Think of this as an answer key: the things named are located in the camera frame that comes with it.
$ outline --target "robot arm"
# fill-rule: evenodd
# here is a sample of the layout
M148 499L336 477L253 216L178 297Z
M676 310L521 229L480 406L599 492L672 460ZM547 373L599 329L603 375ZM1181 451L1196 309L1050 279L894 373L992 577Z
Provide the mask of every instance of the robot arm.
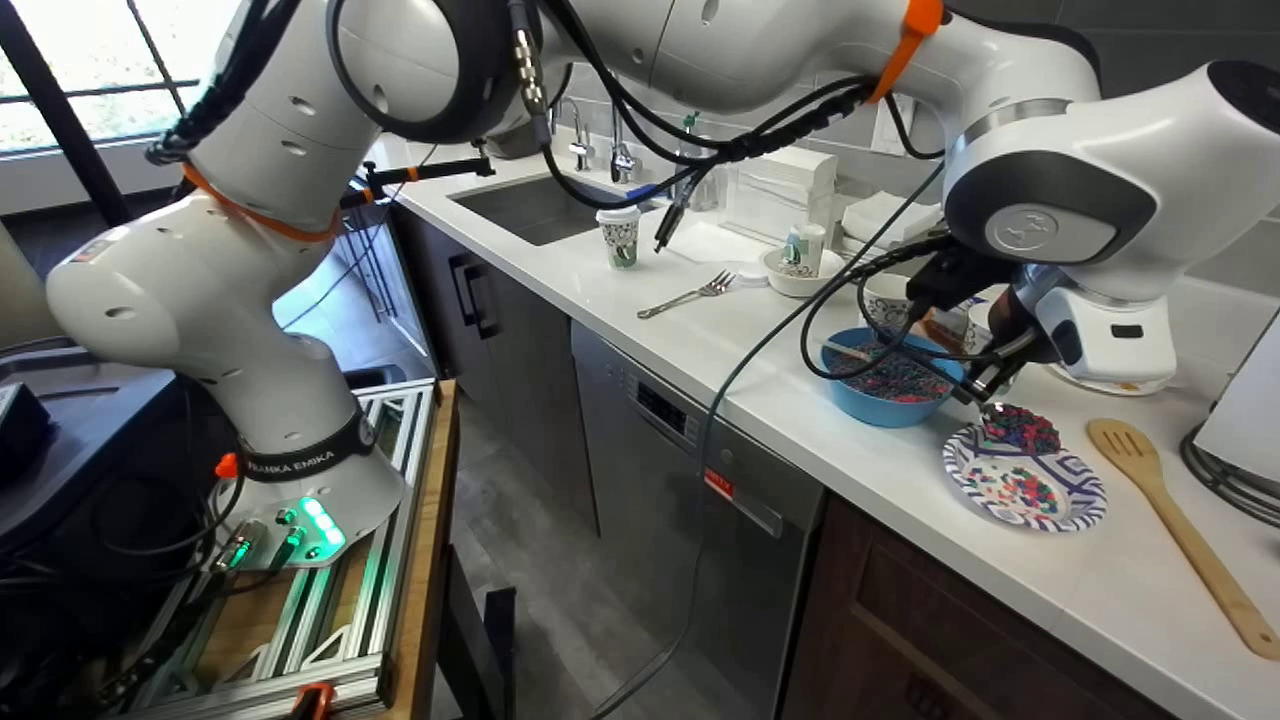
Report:
M273 544L299 534L293 562L330 562L374 531L400 504L400 481L370 451L331 352L281 332L273 298L330 252L347 176L379 127L441 145L514 140L540 120L545 76L581 52L563 11L603 65L711 113L759 109L811 76L876 76L903 52L903 17L934 11L938 30L897 89L943 117L950 222L976 252L1050 266L1021 298L1062 357L1098 375L1167 373L1162 290L1254 229L1280 179L1272 70L1214 65L1102 98L1081 47L943 17L938 0L681 0L672 17L654 0L273 6L293 11L281 45L190 150L198 193L80 248L48 290L86 346L209 385L246 434L238 516ZM1098 340L1133 340L1133 317L1144 352L1113 361ZM293 518L299 499L340 544Z

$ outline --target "drawer handle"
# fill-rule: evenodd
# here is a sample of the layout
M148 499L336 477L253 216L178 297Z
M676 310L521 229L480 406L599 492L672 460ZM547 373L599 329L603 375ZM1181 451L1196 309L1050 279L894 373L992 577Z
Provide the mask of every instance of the drawer handle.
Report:
M638 381L638 406L663 433L672 433L676 438L684 438L688 433L688 412L681 404L672 404L663 392L658 392L654 385Z
M498 336L498 319L485 317L475 298L475 279L485 279L485 266L473 265L470 257L449 260L454 271L454 297L470 329L475 329L480 340Z
M722 472L706 472L706 485L732 504L743 518L754 518L766 534L783 540L790 534L790 518L783 510L768 508L766 499L740 492L730 477Z

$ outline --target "wooden spatula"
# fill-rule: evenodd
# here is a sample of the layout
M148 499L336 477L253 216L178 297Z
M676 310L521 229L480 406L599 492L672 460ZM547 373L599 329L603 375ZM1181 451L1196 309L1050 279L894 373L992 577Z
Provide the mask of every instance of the wooden spatula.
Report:
M1167 494L1157 444L1125 419L1094 419L1094 422L1084 422L1084 433L1149 494L1149 504L1163 518L1167 534L1184 546L1184 555L1200 571L1206 589L1232 620L1236 634L1258 656L1280 660L1280 634L1272 632L1272 624L1258 613L1258 602L1236 584L1229 562L1206 544L1196 523Z

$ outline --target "cable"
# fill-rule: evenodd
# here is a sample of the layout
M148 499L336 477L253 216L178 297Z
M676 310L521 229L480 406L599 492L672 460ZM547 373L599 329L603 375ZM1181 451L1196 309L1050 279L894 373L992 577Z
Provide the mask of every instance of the cable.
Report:
M545 145L545 162L547 162L552 179L557 179L574 200L581 200L581 202L588 202L588 206L634 206L634 202L643 202L643 200L676 188L681 179L701 179L701 176L710 176L716 162L730 162L730 159L740 159L740 156L759 156L759 150L771 150L771 146L783 146L783 145L799 140L809 127L826 124L830 113L840 113L844 105L851 105L865 89L869 89L869 79L862 79L862 76L833 79L833 83L826 83L826 89L792 98L790 109L771 113L771 117L768 117L766 124L757 124L754 131L736 136L736 140L732 140L736 150L730 150L730 156L716 150L716 156L691 159L691 156L670 150L670 156L681 162L681 170L672 170L670 179L650 184L650 188L640 188L640 193L634 193L634 197L626 197L626 200L603 200L603 197L581 193L581 188L559 170L557 150L552 150L547 145ZM806 113L809 105L833 98L838 93L849 93L849 97L840 98L840 109L817 109L809 120L796 120L796 127L790 127L790 131L780 131L780 136L768 136L768 131L776 131L783 120L792 120L796 113Z
M915 156L915 159L942 159L942 156L950 156L950 150L942 150L942 146L938 146L938 150L921 150L915 140L912 140L912 131L910 131L903 113L897 109L897 97L894 97L894 93L884 97L884 105L888 105L894 127L897 127L897 136L903 140L903 150L910 150L910 156Z
M876 234L817 290L809 297L806 305L796 305L780 324L771 324L736 362L732 373L722 381L711 404L710 404L710 415L706 415L706 426L701 426L701 477L711 467L711 444L716 444L716 415L722 415L722 404L730 399L730 388L743 375L743 367L783 332L792 329L806 310L811 310L817 305L826 305L838 286L849 284L849 277L855 277L855 265L884 240L884 231L912 206L915 197L924 197L934 188L934 179L942 176L927 170L924 184L876 229ZM688 613L684 613L684 626L676 634L676 643L670 643L654 664L643 664L643 670L638 670L626 687L616 687L603 704L597 704L594 720L603 720L612 716L626 701L634 701L638 690L643 690L688 643L691 634L691 614L695 614L695 593L701 593L701 559L706 559L706 546L710 546L710 523L706 523L706 534L695 544L695 559L691 559L691 589L688 589Z
M894 336L910 336L912 332L912 324L915 319L924 319L927 317L927 309L924 305L912 305L912 310L910 310L910 324L903 329L884 329L879 319L876 319L876 310L873 310L873 305L869 305L869 279L873 277L862 277L855 284L851 284L851 297L855 297L855 310L865 317L865 324L884 340L894 340ZM974 357L959 357L959 352L934 352L934 346L903 346L903 352L912 352L912 357L927 357L927 361L974 361Z
M38 593L38 589L51 589L51 593L158 593L158 589L174 589L178 581L198 577L201 562L178 567L174 577L143 577L143 581L68 581L68 577L0 577L0 595L6 593Z
M299 310L296 310L288 324L281 324L281 329L293 329L293 324L308 319L321 305L330 305L330 297L340 290L340 284L351 279L351 271L355 271L370 257L374 257L374 242L370 242L351 265L345 265L345 271L340 271L308 309L299 309Z
M701 146L725 146L722 140L706 140L691 136L676 124L670 124L663 117L658 117L654 109L643 109L603 65L599 47L594 45L584 19L575 17L575 6L570 0L547 0L545 6L552 6L552 17L559 19L563 35L584 52L584 59L597 68L603 93L619 105L619 109L638 109L650 124L658 124L662 131L684 140L684 145L701 145Z
M115 552L115 555L135 555L135 559L174 555L174 552L190 552L193 544L216 534L216 531L233 518L239 494L246 494L246 472L233 481L228 504L226 504L216 516L209 516L209 523L203 523L201 531L182 534L182 540L174 540L174 544L154 544L154 546L115 544L115 540L110 540L110 534L101 531L101 518L97 518L97 516L91 516L91 523L97 523L91 531L97 531L101 544L105 544L110 552Z
M1266 481L1258 472L1245 472L1236 465L1224 465L1218 456L1209 456L1206 447L1196 447L1196 433L1191 426L1181 438L1181 460L1187 465L1187 472L1218 492L1219 499L1229 499L1232 508L1239 508L1245 516L1280 527L1280 489L1278 481Z
M246 93L261 79L275 57L299 0L253 0L233 45L228 65L213 76L193 113L184 113L161 145L148 146L154 162L184 159L203 136L213 136L239 105Z
M865 367L855 367L855 373L830 373L830 367L821 367L821 361L811 361L811 352L809 352L809 345L811 345L811 324L817 324L817 317L830 309L830 298L833 298L849 279L876 277L879 266L897 265L901 257L910 257L910 252L915 248L915 242L910 242L903 252L879 257L879 260L873 265L873 271L869 271L869 266L855 266L855 265L884 240L884 231L942 179L942 170L943 170L943 162L938 162L938 169L915 184L915 193L903 197L897 210L888 210L888 220L873 231L873 240L811 297L809 317L806 317L806 324L799 324L799 361L806 361L806 367L809 367L811 375L851 381L851 375L876 367L876 362L865 362Z
M658 35L650 45L650 70L643 70L643 89L650 93L654 93L654 70L658 70L662 57L663 57L663 45L670 45L672 17L676 17L676 0L670 0L663 24L658 28Z
M670 179L662 179L662 184L650 184L650 188L640 188L640 193L627 193L626 200L610 200L610 197L588 197L575 179L570 179L563 169L557 162L552 145L545 145L545 162L547 162L552 179L557 179L574 200L581 200L581 202L588 202L588 206L634 206L634 202L643 202L643 200L663 197L663 193L676 188L684 176L695 176L695 170L701 170L701 169L684 169L684 170L676 170L676 176L670 176Z
M547 109L557 109L557 105L563 98L563 93L570 93L570 83L574 83L574 68L575 68L575 65L563 65L559 89L557 89L557 97L547 98Z

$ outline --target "decorated plate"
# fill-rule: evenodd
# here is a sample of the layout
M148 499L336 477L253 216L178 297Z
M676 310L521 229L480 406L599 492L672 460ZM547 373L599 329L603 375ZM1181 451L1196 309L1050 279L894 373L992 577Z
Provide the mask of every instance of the decorated plate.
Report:
M1074 451L1028 456L1016 444L976 444L959 426L943 444L943 472L984 516L1028 531L1084 531L1109 516L1109 492Z

